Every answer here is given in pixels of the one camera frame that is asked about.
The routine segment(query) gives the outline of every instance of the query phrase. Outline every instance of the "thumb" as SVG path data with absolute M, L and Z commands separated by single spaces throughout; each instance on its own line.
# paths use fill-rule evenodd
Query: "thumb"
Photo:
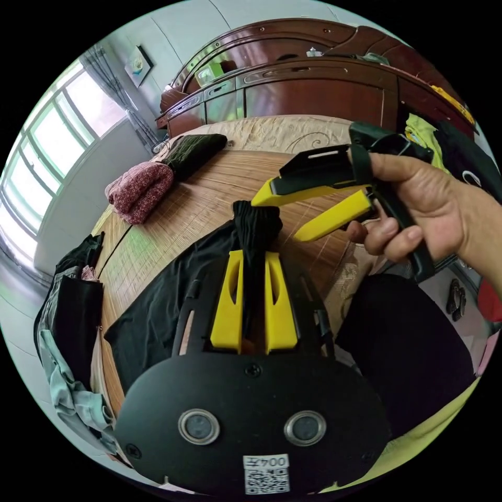
M 349 150 L 347 154 L 350 162 L 352 162 L 351 151 Z M 429 164 L 413 157 L 370 153 L 370 158 L 375 178 L 382 181 L 408 181 L 421 171 L 424 166 L 429 166 Z

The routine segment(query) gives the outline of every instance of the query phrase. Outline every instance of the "light blue cloth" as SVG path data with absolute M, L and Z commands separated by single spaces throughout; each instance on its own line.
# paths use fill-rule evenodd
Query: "light blue cloth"
M 40 359 L 49 382 L 52 405 L 59 418 L 76 434 L 94 446 L 95 437 L 88 427 L 101 432 L 102 449 L 115 455 L 117 444 L 111 427 L 112 414 L 105 404 L 103 396 L 85 389 L 81 382 L 75 381 L 72 370 L 48 329 L 42 329 L 39 335 Z

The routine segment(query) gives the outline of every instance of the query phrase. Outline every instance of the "dark green folded cloth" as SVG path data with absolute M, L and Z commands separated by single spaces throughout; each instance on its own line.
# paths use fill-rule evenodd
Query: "dark green folded cloth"
M 171 145 L 167 157 L 161 162 L 174 172 L 175 181 L 186 181 L 223 150 L 227 137 L 222 134 L 194 134 L 180 136 Z

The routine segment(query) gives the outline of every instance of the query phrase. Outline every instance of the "wooden headboard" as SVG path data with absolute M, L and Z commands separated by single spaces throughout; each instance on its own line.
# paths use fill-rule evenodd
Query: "wooden headboard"
M 271 64 L 281 56 L 304 58 L 314 47 L 329 54 L 368 52 L 385 56 L 392 67 L 428 84 L 442 87 L 459 102 L 461 98 L 448 81 L 411 47 L 367 26 L 348 26 L 319 19 L 273 19 L 242 26 L 211 40 L 178 72 L 162 93 L 160 109 L 173 105 L 198 91 L 196 73 L 209 63 L 219 63 L 224 72 Z
M 244 68 L 184 97 L 157 119 L 170 137 L 205 124 L 246 117 L 324 115 L 404 130 L 409 112 L 472 125 L 428 84 L 389 66 L 330 56 Z

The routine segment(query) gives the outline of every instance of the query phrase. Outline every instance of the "bamboo mat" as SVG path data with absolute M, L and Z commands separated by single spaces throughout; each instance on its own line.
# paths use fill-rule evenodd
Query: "bamboo mat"
M 131 225 L 129 223 L 119 218 L 117 213 L 113 211 L 112 205 L 109 205 L 101 215 L 101 218 L 98 220 L 92 231 L 93 235 L 98 235 L 101 232 L 105 233 L 103 247 L 95 267 L 97 277 L 100 276 L 108 258 L 115 251 L 117 244 L 130 227 Z
M 223 151 L 206 164 L 189 183 L 177 186 L 144 225 L 128 230 L 114 213 L 100 224 L 107 249 L 101 252 L 106 266 L 100 280 L 105 286 L 102 333 L 124 312 L 152 279 L 194 241 L 232 218 L 235 200 L 250 200 L 262 184 L 277 176 L 291 154 Z M 298 260 L 319 292 L 330 287 L 346 238 L 335 232 L 313 243 L 299 244 L 292 235 L 305 222 L 342 200 L 344 195 L 296 202 L 281 208 L 283 230 L 276 250 Z M 102 339 L 106 387 L 115 416 L 124 400 L 110 345 Z

